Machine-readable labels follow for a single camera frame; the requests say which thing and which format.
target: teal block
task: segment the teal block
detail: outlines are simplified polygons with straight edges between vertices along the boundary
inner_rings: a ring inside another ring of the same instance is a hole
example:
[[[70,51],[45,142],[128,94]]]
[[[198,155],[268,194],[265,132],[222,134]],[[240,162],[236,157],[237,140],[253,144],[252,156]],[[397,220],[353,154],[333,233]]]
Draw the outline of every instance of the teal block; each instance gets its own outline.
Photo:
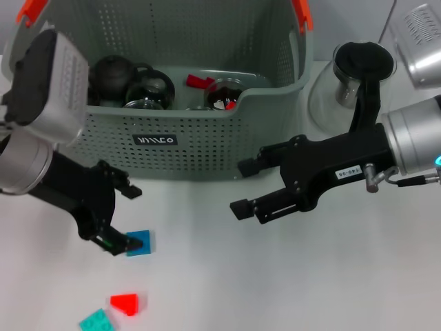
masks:
[[[80,328],[82,331],[115,331],[102,309],[80,322]]]
[[[139,248],[138,250],[130,250],[129,252],[126,252],[126,255],[128,257],[135,257],[136,255],[144,255],[144,254],[152,253],[152,249],[150,247],[150,231],[146,230],[146,231],[128,232],[127,236],[143,241],[142,248]]]

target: black kettle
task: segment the black kettle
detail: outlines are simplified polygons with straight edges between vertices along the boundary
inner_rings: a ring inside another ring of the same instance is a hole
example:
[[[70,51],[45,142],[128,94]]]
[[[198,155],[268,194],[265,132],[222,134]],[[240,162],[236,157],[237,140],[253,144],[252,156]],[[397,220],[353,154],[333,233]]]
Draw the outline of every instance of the black kettle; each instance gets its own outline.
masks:
[[[152,70],[146,63],[133,64],[117,55],[104,57],[90,70],[90,83],[102,99],[122,101],[140,68]]]

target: basket handle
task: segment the basket handle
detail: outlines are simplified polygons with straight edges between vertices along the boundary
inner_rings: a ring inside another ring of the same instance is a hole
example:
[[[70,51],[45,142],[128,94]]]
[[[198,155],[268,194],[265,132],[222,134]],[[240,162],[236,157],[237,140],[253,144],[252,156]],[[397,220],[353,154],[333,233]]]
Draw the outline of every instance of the basket handle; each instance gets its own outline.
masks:
[[[292,0],[294,9],[296,10],[298,25],[300,27],[300,33],[305,33],[305,22],[308,25],[308,31],[314,29],[312,22],[311,10],[309,10],[308,0]]]
[[[28,18],[26,27],[29,28],[39,18],[47,3],[48,0],[26,0],[17,15],[17,23],[20,23],[21,18],[26,16]]]

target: gray plastic basket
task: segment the gray plastic basket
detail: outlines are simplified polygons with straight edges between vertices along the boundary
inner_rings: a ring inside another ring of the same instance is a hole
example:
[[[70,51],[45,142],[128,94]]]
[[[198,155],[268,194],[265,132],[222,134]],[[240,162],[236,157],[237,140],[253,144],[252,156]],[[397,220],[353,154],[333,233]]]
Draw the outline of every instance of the gray plastic basket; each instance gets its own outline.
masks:
[[[238,161],[297,133],[312,31],[300,33],[290,0],[51,0],[30,28],[25,20],[4,54],[9,78],[33,38],[53,26],[91,64],[119,54],[152,64],[176,86],[182,110],[89,107],[82,136],[61,149],[86,166],[104,159],[136,177],[233,179]],[[184,110],[203,103],[202,90],[185,86],[188,74],[239,78],[250,89],[231,112]],[[145,134],[169,134],[177,145],[137,145],[134,135]]]

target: red object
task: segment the red object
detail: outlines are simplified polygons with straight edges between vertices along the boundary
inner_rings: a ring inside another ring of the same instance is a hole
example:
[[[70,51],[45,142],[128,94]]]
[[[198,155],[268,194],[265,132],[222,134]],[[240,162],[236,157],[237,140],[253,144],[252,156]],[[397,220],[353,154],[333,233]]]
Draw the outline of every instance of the red object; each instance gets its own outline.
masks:
[[[138,295],[122,294],[110,297],[110,305],[120,310],[127,316],[134,316],[138,313]]]
[[[232,110],[234,107],[236,107],[236,103],[234,101],[230,101],[227,104],[227,107],[225,107],[225,110]]]
[[[214,79],[208,77],[206,79],[199,78],[193,74],[189,74],[187,77],[187,86],[191,88],[200,88],[202,90],[206,89],[214,82]]]
[[[39,18],[47,3],[48,0],[26,0],[17,15],[17,23],[20,23],[21,18],[26,16],[29,18],[29,21],[26,22],[26,26],[29,28]]]
[[[309,10],[308,0],[292,0],[294,9],[296,10],[298,26],[300,27],[300,33],[305,33],[305,22],[308,23],[308,31],[314,29],[312,22],[311,10]]]

